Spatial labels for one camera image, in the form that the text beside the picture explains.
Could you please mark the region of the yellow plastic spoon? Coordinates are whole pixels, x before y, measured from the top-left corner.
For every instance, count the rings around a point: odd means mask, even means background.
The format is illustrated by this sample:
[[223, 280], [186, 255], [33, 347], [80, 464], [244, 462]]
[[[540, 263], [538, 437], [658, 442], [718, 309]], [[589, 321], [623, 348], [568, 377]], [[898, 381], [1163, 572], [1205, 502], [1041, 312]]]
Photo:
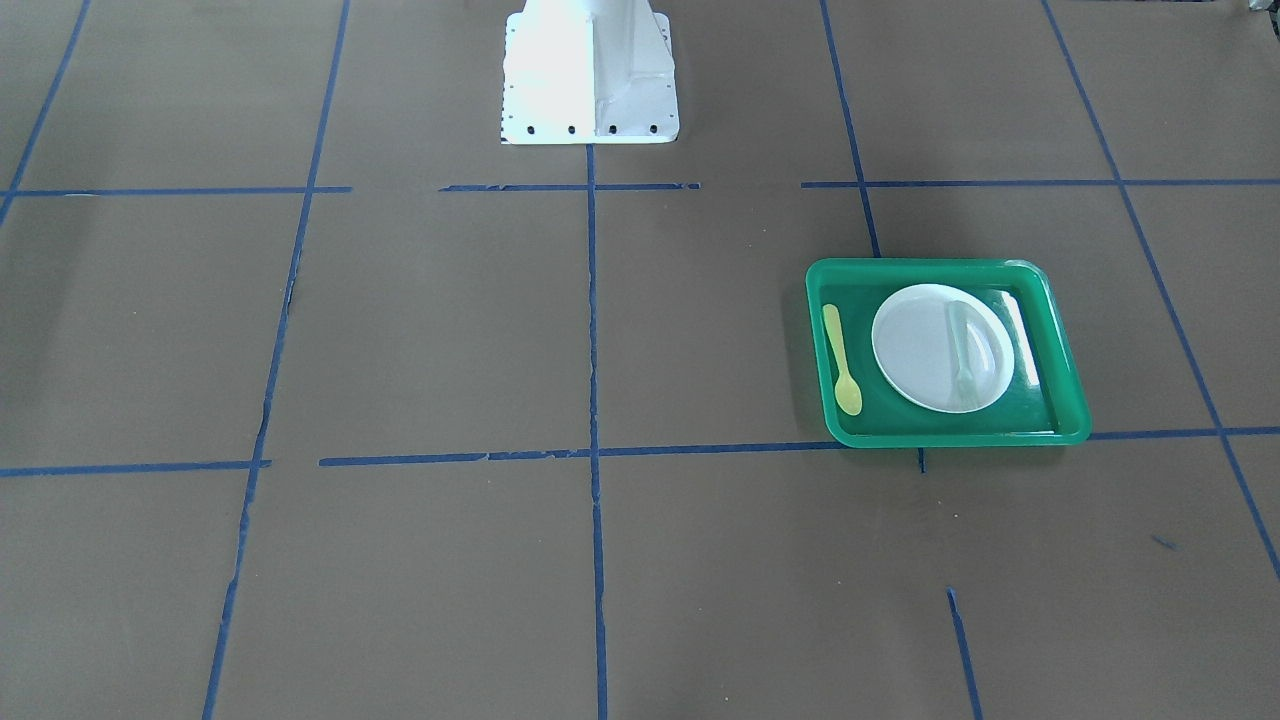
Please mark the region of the yellow plastic spoon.
[[863, 410], [863, 396], [849, 365], [841, 313], [833, 304], [824, 304], [822, 318], [835, 360], [833, 397], [836, 406], [849, 416], [858, 416]]

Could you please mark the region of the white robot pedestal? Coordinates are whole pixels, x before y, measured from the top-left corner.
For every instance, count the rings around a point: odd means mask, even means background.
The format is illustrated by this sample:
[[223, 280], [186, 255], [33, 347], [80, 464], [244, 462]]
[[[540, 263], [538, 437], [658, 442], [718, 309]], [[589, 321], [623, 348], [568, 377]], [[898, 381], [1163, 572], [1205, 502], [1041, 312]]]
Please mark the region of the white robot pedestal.
[[672, 143], [669, 18], [649, 1], [527, 1], [506, 18], [500, 141]]

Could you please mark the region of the green plastic tray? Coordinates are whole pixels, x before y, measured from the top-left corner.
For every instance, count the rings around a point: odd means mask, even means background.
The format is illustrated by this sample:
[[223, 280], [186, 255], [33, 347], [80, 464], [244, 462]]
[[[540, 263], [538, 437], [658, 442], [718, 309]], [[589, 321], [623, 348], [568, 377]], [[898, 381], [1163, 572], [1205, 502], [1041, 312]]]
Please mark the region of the green plastic tray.
[[805, 275], [826, 427], [851, 448], [1070, 446], [1093, 429], [1047, 274], [828, 258]]

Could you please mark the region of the brown paper table cover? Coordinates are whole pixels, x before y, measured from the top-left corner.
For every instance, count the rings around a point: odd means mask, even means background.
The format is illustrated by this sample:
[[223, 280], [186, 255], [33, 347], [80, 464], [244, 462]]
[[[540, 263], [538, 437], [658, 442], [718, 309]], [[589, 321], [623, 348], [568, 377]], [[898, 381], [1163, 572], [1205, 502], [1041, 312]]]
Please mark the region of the brown paper table cover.
[[[1277, 716], [1262, 12], [658, 1], [585, 149], [520, 8], [3, 4], [5, 719]], [[1039, 266], [1087, 441], [837, 443], [876, 256]]]

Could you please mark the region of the clear plastic fork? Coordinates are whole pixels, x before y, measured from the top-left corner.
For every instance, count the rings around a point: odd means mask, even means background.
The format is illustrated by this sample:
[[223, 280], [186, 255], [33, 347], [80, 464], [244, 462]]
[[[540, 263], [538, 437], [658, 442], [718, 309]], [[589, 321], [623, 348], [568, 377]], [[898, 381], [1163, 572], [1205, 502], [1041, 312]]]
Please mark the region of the clear plastic fork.
[[963, 301], [952, 301], [948, 304], [946, 314], [954, 354], [954, 398], [956, 405], [968, 413], [968, 407], [977, 401], [977, 383], [969, 350], [968, 305]]

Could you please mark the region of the white round plate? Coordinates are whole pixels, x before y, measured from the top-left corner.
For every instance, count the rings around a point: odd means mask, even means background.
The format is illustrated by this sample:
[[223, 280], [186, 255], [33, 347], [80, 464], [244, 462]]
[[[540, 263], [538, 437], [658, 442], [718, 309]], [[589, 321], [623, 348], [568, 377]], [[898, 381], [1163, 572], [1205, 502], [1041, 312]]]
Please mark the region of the white round plate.
[[[968, 413], [954, 398], [954, 354], [947, 306], [968, 305], [969, 350], [977, 400]], [[874, 360], [906, 401], [933, 413], [984, 410], [1009, 391], [1015, 372], [1012, 336], [1005, 322], [975, 295], [946, 284], [913, 284], [890, 295], [870, 325]]]

